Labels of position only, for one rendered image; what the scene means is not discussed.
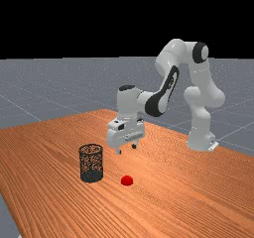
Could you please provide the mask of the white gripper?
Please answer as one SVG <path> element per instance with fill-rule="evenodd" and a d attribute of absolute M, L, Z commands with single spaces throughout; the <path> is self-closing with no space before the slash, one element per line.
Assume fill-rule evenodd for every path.
<path fill-rule="evenodd" d="M 119 148 L 130 142 L 133 143 L 132 148 L 137 149 L 138 141 L 145 137 L 145 125 L 141 116 L 123 120 L 115 118 L 107 127 L 107 145 L 117 149 L 117 155 L 121 155 Z"/>

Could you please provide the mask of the dark mesh basket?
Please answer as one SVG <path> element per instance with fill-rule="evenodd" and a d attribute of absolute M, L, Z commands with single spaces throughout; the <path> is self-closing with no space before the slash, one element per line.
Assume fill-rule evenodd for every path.
<path fill-rule="evenodd" d="M 80 179 L 84 182 L 98 182 L 103 179 L 103 148 L 87 144 L 79 148 Z"/>

